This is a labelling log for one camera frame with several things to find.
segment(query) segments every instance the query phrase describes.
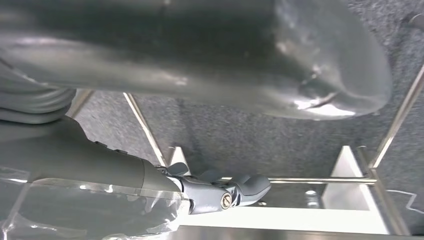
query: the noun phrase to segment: bolt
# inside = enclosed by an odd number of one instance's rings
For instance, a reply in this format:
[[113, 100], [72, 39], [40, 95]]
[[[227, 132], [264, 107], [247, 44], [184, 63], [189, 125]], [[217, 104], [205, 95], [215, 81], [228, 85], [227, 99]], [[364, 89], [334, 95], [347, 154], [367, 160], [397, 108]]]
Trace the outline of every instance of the bolt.
[[319, 209], [320, 208], [320, 201], [318, 199], [318, 194], [314, 190], [309, 190], [305, 192], [306, 196], [306, 204], [307, 207], [310, 209]]
[[257, 202], [257, 204], [258, 204], [259, 206], [266, 206], [266, 205], [267, 205], [267, 202], [266, 202], [266, 201], [262, 201], [262, 200], [260, 200], [260, 201], [258, 201], [258, 202]]
[[231, 206], [232, 201], [231, 195], [228, 192], [224, 193], [221, 198], [222, 209], [228, 209]]

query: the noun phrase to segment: gray fabric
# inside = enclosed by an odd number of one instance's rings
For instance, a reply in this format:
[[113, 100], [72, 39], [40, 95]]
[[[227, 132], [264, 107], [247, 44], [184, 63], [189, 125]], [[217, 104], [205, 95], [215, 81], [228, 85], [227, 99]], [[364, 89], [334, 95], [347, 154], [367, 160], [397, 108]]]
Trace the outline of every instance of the gray fabric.
[[[375, 114], [340, 121], [275, 118], [183, 99], [136, 95], [165, 156], [181, 146], [190, 168], [217, 168], [226, 175], [326, 177], [343, 145], [375, 150], [424, 62], [424, 33], [403, 18], [424, 12], [423, 0], [344, 0], [384, 47], [394, 92]], [[394, 139], [379, 174], [388, 189], [419, 192], [424, 183], [424, 97], [421, 95]], [[121, 93], [97, 92], [76, 118], [92, 140], [155, 161], [153, 151]], [[271, 205], [302, 207], [303, 189], [276, 187]], [[407, 210], [408, 196], [391, 193], [407, 224], [424, 232], [424, 215]], [[414, 207], [424, 211], [424, 193]]]

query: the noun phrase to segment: metal frame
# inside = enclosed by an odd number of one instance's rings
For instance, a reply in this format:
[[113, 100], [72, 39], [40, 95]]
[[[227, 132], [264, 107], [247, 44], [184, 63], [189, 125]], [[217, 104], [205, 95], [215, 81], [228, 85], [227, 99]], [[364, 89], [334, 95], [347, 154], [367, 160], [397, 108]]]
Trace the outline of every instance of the metal frame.
[[345, 232], [317, 232], [274, 229], [184, 226], [161, 236], [162, 240], [415, 240], [413, 236], [393, 236]]
[[[417, 29], [424, 31], [424, 15], [418, 14], [411, 18], [409, 24]], [[310, 177], [270, 177], [269, 180], [273, 184], [329, 184], [329, 183], [338, 183], [338, 184], [366, 184], [374, 187], [377, 198], [381, 203], [381, 207], [384, 210], [384, 213], [387, 216], [388, 223], [395, 235], [401, 236], [410, 236], [410, 232], [405, 222], [403, 221], [399, 211], [395, 207], [392, 199], [387, 194], [386, 189], [384, 188], [383, 183], [381, 182], [378, 174], [377, 168], [381, 164], [387, 150], [389, 149], [390, 144], [392, 143], [395, 135], [400, 129], [402, 123], [407, 117], [409, 111], [414, 105], [417, 97], [419, 96], [421, 90], [424, 87], [424, 65], [419, 71], [417, 77], [412, 83], [405, 99], [403, 100], [401, 106], [399, 107], [396, 116], [394, 117], [392, 124], [387, 131], [387, 134], [382, 139], [377, 148], [377, 151], [373, 158], [368, 156], [368, 153], [364, 146], [358, 147], [359, 159], [367, 173], [367, 177], [321, 177], [321, 178], [310, 178]], [[90, 97], [92, 91], [86, 90], [83, 92], [80, 99], [75, 101], [75, 106], [73, 106], [71, 113], [68, 114], [71, 117], [75, 117], [79, 110], [82, 108], [84, 103]], [[164, 158], [164, 155], [152, 134], [149, 125], [147, 124], [146, 119], [144, 118], [136, 100], [130, 93], [123, 93], [125, 99], [127, 100], [129, 106], [131, 107], [132, 112], [140, 123], [144, 133], [147, 136], [147, 139], [153, 148], [153, 151], [157, 157], [157, 160], [162, 166], [168, 166], [168, 162]], [[231, 177], [223, 177], [222, 180], [230, 180]]]

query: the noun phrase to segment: transparent plastic cover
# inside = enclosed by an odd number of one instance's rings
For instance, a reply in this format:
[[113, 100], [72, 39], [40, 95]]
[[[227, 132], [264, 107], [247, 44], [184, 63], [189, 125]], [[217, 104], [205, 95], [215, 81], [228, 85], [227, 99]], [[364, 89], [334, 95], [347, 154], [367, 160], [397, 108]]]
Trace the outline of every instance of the transparent plastic cover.
[[0, 166], [4, 240], [136, 240], [176, 231], [190, 202], [181, 192], [47, 178]]

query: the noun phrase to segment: gray padded surface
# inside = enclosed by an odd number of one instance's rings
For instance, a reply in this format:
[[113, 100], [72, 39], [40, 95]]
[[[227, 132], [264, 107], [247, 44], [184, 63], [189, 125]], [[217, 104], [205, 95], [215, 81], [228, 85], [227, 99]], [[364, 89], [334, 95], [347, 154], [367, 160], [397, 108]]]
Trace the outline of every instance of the gray padded surface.
[[[375, 150], [399, 104], [424, 63], [424, 33], [402, 23], [424, 13], [423, 0], [343, 0], [384, 47], [394, 92], [375, 114], [340, 121], [275, 118], [189, 100], [136, 95], [159, 145], [181, 146], [192, 170], [205, 166], [237, 173], [327, 177], [343, 145]], [[424, 211], [424, 96], [394, 139], [379, 173], [388, 189], [420, 192], [413, 206]], [[76, 118], [91, 140], [155, 161], [153, 151], [121, 93], [97, 92]], [[270, 204], [302, 207], [303, 194], [277, 187]], [[424, 215], [405, 208], [409, 197], [391, 193], [414, 233], [424, 232]]]

